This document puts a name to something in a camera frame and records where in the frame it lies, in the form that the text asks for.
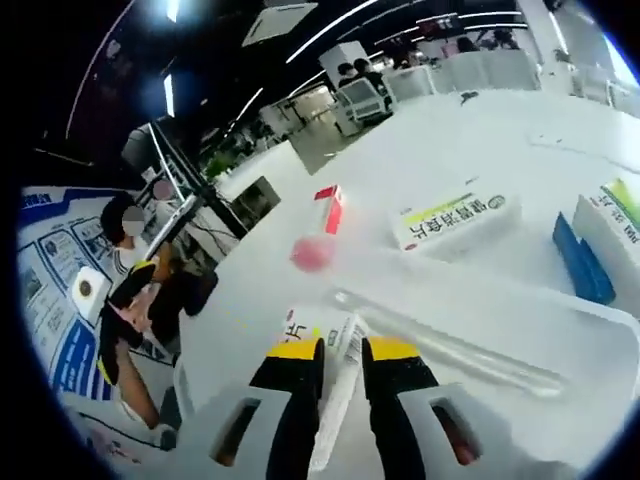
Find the fluorescent light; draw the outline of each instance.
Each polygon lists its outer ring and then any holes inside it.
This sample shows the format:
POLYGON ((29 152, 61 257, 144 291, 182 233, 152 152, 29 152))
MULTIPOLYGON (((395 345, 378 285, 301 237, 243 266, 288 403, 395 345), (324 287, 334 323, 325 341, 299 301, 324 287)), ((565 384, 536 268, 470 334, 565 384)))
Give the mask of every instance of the fluorescent light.
POLYGON ((475 18, 475 17, 491 17, 493 15, 522 15, 522 12, 505 11, 505 12, 484 12, 484 13, 469 13, 467 15, 459 15, 459 19, 463 18, 475 18))
POLYGON ((322 70, 320 73, 318 73, 317 75, 314 75, 313 77, 311 77, 309 80, 307 80, 306 82, 304 82, 302 85, 300 85, 298 88, 296 88, 295 90, 293 90, 289 95, 287 95, 287 98, 291 98, 293 97, 296 93, 298 93, 300 90, 302 90, 304 87, 306 87, 307 85, 309 85, 311 82, 313 82, 316 78, 318 78, 320 75, 322 75, 324 73, 324 70, 322 70))
POLYGON ((479 30, 481 28, 527 28, 526 23, 488 23, 486 25, 473 25, 464 27, 465 30, 479 30))
POLYGON ((64 138, 69 138, 69 130, 71 130, 71 122, 73 122, 73 115, 76 113, 76 108, 78 107, 78 100, 80 99, 80 94, 84 89, 84 84, 87 82, 87 78, 89 77, 89 72, 93 68, 93 64, 96 63, 96 58, 98 58, 98 54, 102 51, 105 44, 107 43, 107 40, 111 37, 111 34, 120 23, 120 20, 124 18, 124 16, 127 14, 127 12, 131 9, 133 4, 135 3, 135 1, 136 0, 131 0, 127 4, 127 6, 122 10, 122 12, 120 12, 120 15, 118 15, 118 18, 116 18, 116 21, 113 22, 113 25, 111 25, 111 28, 107 31, 107 33, 104 34, 104 37, 102 38, 102 41, 100 42, 100 45, 98 45, 98 48, 96 49, 96 51, 93 52, 93 57, 91 57, 91 61, 89 62, 89 65, 87 65, 87 70, 84 72, 84 76, 82 77, 80 86, 78 86, 78 90, 76 91, 76 97, 73 99, 73 105, 71 105, 71 113, 69 113, 69 120, 67 120, 67 129, 64 132, 64 138))
POLYGON ((357 27, 353 27, 353 28, 352 28, 351 30, 349 30, 348 32, 343 33, 342 35, 340 35, 340 36, 338 37, 338 40, 342 40, 344 37, 346 37, 346 36, 348 36, 348 35, 351 35, 353 32, 355 32, 356 30, 359 30, 359 29, 360 29, 360 25, 358 25, 357 27))
POLYGON ((180 8, 180 0, 167 0, 167 17, 173 23, 178 18, 178 9, 180 8))
POLYGON ((242 110, 240 111, 240 113, 238 114, 238 116, 236 117, 236 121, 233 122, 233 125, 235 125, 235 123, 240 120, 240 117, 242 115, 244 115, 244 112, 247 111, 247 108, 249 108, 249 106, 254 102, 254 100, 256 98, 258 98, 258 95, 260 95, 262 93, 262 90, 264 90, 264 88, 260 88, 260 90, 258 90, 256 93, 253 94, 253 97, 251 97, 249 99, 249 101, 247 102, 247 104, 242 108, 242 110))
POLYGON ((164 98, 167 102, 167 114, 175 117, 173 111, 173 85, 171 84, 171 75, 167 75, 164 79, 164 98))
POLYGON ((609 40, 609 38, 605 35, 604 41, 607 44, 607 49, 609 50, 609 56, 611 57, 611 63, 613 64, 613 71, 620 80, 629 85, 633 85, 638 87, 638 81, 633 75, 631 68, 624 60, 624 57, 620 54, 616 46, 609 40))
POLYGON ((444 15, 436 15, 435 17, 427 17, 427 18, 422 18, 420 20, 416 20, 416 23, 430 22, 431 20, 440 20, 441 18, 455 17, 456 15, 458 15, 456 12, 445 13, 444 15))
POLYGON ((551 19, 551 23, 553 24, 553 29, 556 31, 556 37, 558 37, 558 42, 560 42, 560 48, 564 51, 564 53, 569 53, 569 49, 567 48, 567 41, 564 39, 562 30, 560 30, 560 25, 558 25, 556 16, 553 13, 549 12, 549 18, 551 19))
POLYGON ((370 23, 373 23, 373 22, 375 22, 376 20, 379 20, 379 19, 381 19, 382 17, 384 17, 384 16, 386 16, 386 15, 389 15, 390 13, 397 12, 398 10, 401 10, 401 9, 403 9, 403 8, 406 8, 406 7, 412 7, 412 6, 414 6, 416 3, 420 3, 420 2, 424 2, 424 1, 425 1, 425 0, 416 0, 415 2, 409 2, 409 3, 405 3, 404 5, 400 5, 400 6, 398 6, 398 7, 390 8, 389 10, 386 10, 386 11, 384 11, 384 12, 380 13, 379 15, 376 15, 375 17, 371 17, 371 18, 370 18, 369 20, 367 20, 366 22, 363 22, 363 23, 362 23, 362 26, 365 26, 365 25, 368 25, 368 24, 370 24, 370 23))
POLYGON ((393 35, 389 35, 388 37, 384 37, 383 39, 378 40, 377 42, 373 42, 373 44, 378 45, 380 43, 386 42, 387 40, 391 40, 392 38, 399 37, 400 35, 403 35, 405 33, 415 32, 416 30, 419 30, 419 29, 420 27, 407 28, 406 30, 402 30, 401 32, 397 32, 397 33, 394 33, 393 35))
POLYGON ((378 0, 367 0, 366 2, 358 5, 356 8, 353 8, 353 9, 349 10, 344 15, 336 18, 333 22, 331 22, 329 25, 327 25, 322 30, 320 30, 318 33, 316 33, 313 37, 311 37, 305 43, 303 43, 302 46, 300 48, 298 48, 298 50, 293 52, 291 54, 291 56, 289 58, 287 58, 287 61, 285 63, 291 63, 293 61, 293 59, 296 58, 298 55, 300 55, 302 52, 304 52, 309 47, 309 45, 311 45, 313 42, 315 42, 317 39, 319 39, 322 35, 327 33, 333 27, 338 25, 340 22, 342 22, 346 18, 349 18, 351 15, 353 15, 355 13, 358 13, 360 10, 363 10, 363 9, 367 8, 369 5, 373 5, 377 1, 378 0))

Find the white box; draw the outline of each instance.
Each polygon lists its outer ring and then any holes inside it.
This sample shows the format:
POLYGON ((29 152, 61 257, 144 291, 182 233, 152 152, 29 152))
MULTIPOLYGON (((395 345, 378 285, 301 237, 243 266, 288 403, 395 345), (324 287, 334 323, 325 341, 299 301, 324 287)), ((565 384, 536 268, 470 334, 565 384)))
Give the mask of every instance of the white box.
POLYGON ((514 195, 474 182, 436 205, 407 208, 391 222, 401 250, 447 260, 502 235, 519 222, 520 211, 514 195))
POLYGON ((634 203, 624 182, 616 180, 593 195, 579 197, 572 226, 576 235, 589 244, 609 276, 616 292, 612 306, 640 319, 640 232, 637 217, 637 202, 634 203))

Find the metal pole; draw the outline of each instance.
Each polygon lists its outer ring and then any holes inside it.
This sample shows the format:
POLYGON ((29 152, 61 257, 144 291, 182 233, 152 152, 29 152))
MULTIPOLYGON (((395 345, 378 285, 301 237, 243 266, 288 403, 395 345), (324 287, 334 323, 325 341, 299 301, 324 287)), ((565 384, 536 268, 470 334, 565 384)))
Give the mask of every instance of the metal pole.
POLYGON ((215 189, 209 185, 204 178, 195 170, 195 167, 186 159, 183 155, 180 155, 175 147, 168 141, 164 132, 159 128, 156 122, 151 122, 150 127, 157 129, 158 136, 166 143, 170 152, 174 157, 176 167, 179 170, 183 170, 181 173, 185 177, 187 183, 192 190, 202 197, 208 207, 218 216, 218 218, 227 226, 227 228, 233 233, 238 240, 241 240, 247 233, 247 228, 236 217, 233 211, 224 204, 224 202, 218 197, 215 189))
POLYGON ((171 170, 169 170, 169 165, 167 165, 167 161, 164 159, 164 155, 162 154, 162 150, 160 150, 160 145, 158 144, 158 139, 156 138, 156 134, 153 132, 153 127, 151 125, 149 125, 149 131, 151 132, 151 138, 153 139, 153 144, 155 145, 156 152, 158 152, 158 157, 160 158, 160 165, 162 165, 162 168, 164 168, 165 172, 167 172, 167 176, 169 177, 169 180, 171 180, 171 183, 173 184, 173 188, 175 189, 176 194, 180 198, 180 201, 184 203, 185 199, 184 199, 184 195, 182 195, 182 192, 180 191, 180 185, 178 185, 178 182, 176 182, 176 179, 173 177, 171 170))
POLYGON ((142 189, 142 191, 140 192, 140 194, 136 197, 135 202, 136 205, 139 205, 139 203, 142 201, 142 199, 144 198, 144 196, 149 193, 149 190, 151 190, 151 188, 153 188, 153 184, 156 183, 156 181, 162 177, 164 175, 164 170, 160 170, 158 173, 156 173, 153 178, 149 181, 149 183, 147 183, 144 188, 142 189))

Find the pink ball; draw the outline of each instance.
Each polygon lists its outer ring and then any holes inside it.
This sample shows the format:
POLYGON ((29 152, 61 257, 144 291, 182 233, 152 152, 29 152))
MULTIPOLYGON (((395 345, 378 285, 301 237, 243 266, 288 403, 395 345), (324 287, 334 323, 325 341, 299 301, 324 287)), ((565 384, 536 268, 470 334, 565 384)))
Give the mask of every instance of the pink ball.
POLYGON ((329 239, 301 238, 296 241, 291 261, 303 272, 314 273, 331 263, 335 244, 329 239))

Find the white medicine box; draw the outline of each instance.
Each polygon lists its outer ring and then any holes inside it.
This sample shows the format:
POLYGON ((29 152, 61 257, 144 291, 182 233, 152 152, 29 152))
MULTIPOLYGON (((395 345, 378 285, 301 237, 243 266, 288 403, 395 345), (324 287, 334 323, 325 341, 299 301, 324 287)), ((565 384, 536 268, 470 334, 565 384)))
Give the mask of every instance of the white medicine box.
POLYGON ((475 182, 432 205, 406 208, 392 216, 398 246, 449 259, 519 223, 514 195, 475 182))

